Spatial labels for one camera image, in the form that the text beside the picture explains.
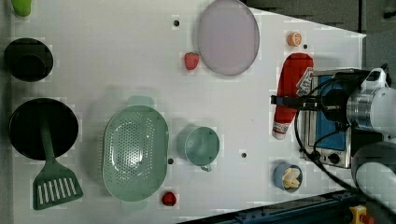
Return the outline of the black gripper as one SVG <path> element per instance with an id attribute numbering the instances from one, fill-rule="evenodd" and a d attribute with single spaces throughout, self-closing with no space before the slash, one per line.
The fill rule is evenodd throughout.
<path id="1" fill-rule="evenodd" d="M 327 120 L 347 123 L 347 101 L 368 75 L 368 71 L 353 71 L 314 77 L 314 92 L 306 100 L 306 108 L 321 111 Z M 270 97 L 270 103 L 287 108 L 305 105 L 304 98 L 276 95 Z"/>

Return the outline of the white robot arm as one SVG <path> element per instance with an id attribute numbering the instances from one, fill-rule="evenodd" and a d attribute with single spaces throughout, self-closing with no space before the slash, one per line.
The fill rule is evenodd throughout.
<path id="1" fill-rule="evenodd" d="M 329 178 L 382 203 L 395 201 L 395 90 L 388 85 L 384 69 L 338 72 L 304 96 L 273 95 L 271 103 L 296 111 L 320 111 L 327 119 L 339 122 L 344 131 L 389 136 L 388 141 L 359 147 L 352 156 L 353 187 L 335 175 Z"/>

